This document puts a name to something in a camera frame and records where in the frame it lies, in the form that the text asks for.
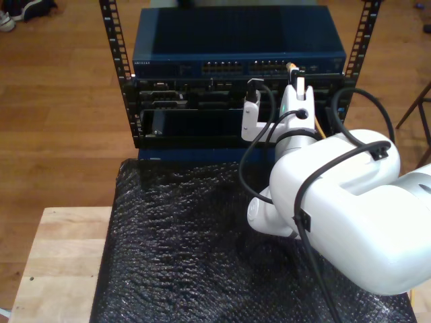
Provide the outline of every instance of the black cable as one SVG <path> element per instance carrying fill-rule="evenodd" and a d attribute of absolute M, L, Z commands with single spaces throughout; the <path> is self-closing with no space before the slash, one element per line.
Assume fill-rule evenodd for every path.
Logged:
<path fill-rule="evenodd" d="M 307 113 L 305 112 L 305 110 L 291 110 L 291 111 L 287 111 L 285 114 L 282 114 L 277 121 L 274 123 L 274 125 L 271 127 L 271 130 L 268 133 L 267 136 L 267 140 L 265 140 L 265 146 L 264 146 L 264 150 L 266 152 L 267 148 L 268 148 L 268 144 L 269 141 L 271 140 L 272 135 L 274 134 L 275 128 L 277 128 L 278 124 L 284 120 L 285 117 L 290 116 L 292 114 L 296 115 L 296 118 L 299 119 L 307 119 Z"/>
<path fill-rule="evenodd" d="M 286 133 L 281 134 L 280 137 L 277 138 L 275 145 L 277 145 L 283 139 L 293 137 L 293 136 L 310 137 L 310 138 L 313 138 L 315 141 L 321 140 L 321 138 L 316 133 L 311 133 L 310 131 L 305 130 L 305 129 L 296 129 L 296 130 L 291 130 L 291 131 L 288 131 Z"/>
<path fill-rule="evenodd" d="M 256 136 L 255 140 L 253 140 L 251 142 L 250 146 L 247 148 L 247 150 L 245 151 L 244 155 L 242 156 L 240 164 L 239 164 L 239 167 L 238 167 L 238 173 L 239 173 L 239 176 L 240 176 L 240 183 L 245 188 L 245 190 L 247 190 L 254 197 L 257 197 L 259 200 L 262 200 L 263 202 L 266 202 L 266 203 L 269 203 L 269 204 L 273 204 L 271 199 L 267 198 L 266 196 L 263 196 L 263 195 L 259 194 L 255 190 L 253 190 L 245 182 L 244 176 L 242 175 L 244 164 L 245 164 L 245 161 L 247 160 L 247 157 L 250 155 L 250 153 L 253 150 L 253 148 L 255 147 L 255 145 L 259 142 L 259 139 L 262 138 L 263 135 L 267 132 L 269 126 L 271 126 L 271 123 L 274 121 L 274 118 L 275 118 L 275 99 L 274 99 L 274 95 L 273 95 L 272 91 L 265 84 L 262 84 L 261 86 L 268 93 L 269 101 L 271 102 L 271 114 L 269 116 L 267 124 L 263 127 L 262 131 Z"/>
<path fill-rule="evenodd" d="M 391 143 L 388 141 L 376 141 L 373 143 L 363 144 L 351 151 L 348 151 L 347 153 L 344 153 L 343 155 L 340 155 L 339 157 L 331 160 L 329 163 L 325 164 L 324 166 L 320 167 L 317 171 L 312 173 L 300 186 L 298 193 L 295 197 L 294 202 L 294 220 L 295 224 L 298 227 L 298 233 L 301 237 L 302 243 L 304 244 L 306 253 L 308 254 L 308 257 L 310 258 L 310 262 L 312 265 L 312 269 L 316 275 L 317 282 L 321 288 L 323 298 L 325 299 L 325 302 L 329 308 L 329 311 L 331 312 L 332 318 L 336 323 L 341 322 L 341 318 L 339 317 L 339 314 L 337 312 L 337 309 L 335 307 L 334 301 L 332 300 L 331 294 L 328 291 L 328 288 L 320 274 L 319 266 L 317 264 L 316 258 L 314 257 L 312 246 L 310 244 L 310 241 L 308 240 L 308 236 L 306 234 L 304 224 L 302 222 L 302 212 L 301 212 L 301 204 L 302 199 L 304 198 L 305 192 L 307 191 L 308 187 L 323 173 L 330 170 L 332 167 L 340 164 L 341 162 L 344 162 L 345 160 L 359 154 L 363 153 L 365 151 L 370 151 L 372 149 L 376 148 L 389 148 L 391 146 Z"/>
<path fill-rule="evenodd" d="M 343 94 L 346 93 L 357 93 L 360 94 L 362 96 L 364 96 L 365 98 L 369 99 L 380 111 L 380 113 L 383 115 L 383 118 L 385 118 L 385 122 L 386 125 L 388 127 L 388 132 L 389 132 L 389 138 L 390 140 L 395 143 L 395 133 L 392 127 L 392 123 L 391 123 L 391 119 L 389 118 L 388 112 L 385 110 L 385 108 L 383 107 L 383 105 L 380 103 L 379 100 L 377 100 L 377 98 L 375 96 L 373 96 L 372 94 L 368 93 L 367 91 L 363 90 L 363 89 L 357 89 L 355 87 L 344 87 L 342 89 L 339 89 L 337 92 L 335 92 L 334 96 L 332 97 L 332 101 L 331 101 L 331 108 L 332 108 L 332 113 L 334 116 L 334 121 L 335 124 L 337 125 L 338 130 L 343 133 L 345 135 L 345 137 L 351 142 L 353 143 L 355 146 L 362 146 L 364 143 L 361 142 L 360 140 L 358 140 L 356 137 L 354 137 L 344 126 L 344 124 L 342 123 L 342 121 L 340 120 L 339 116 L 338 116 L 338 102 L 340 97 Z"/>

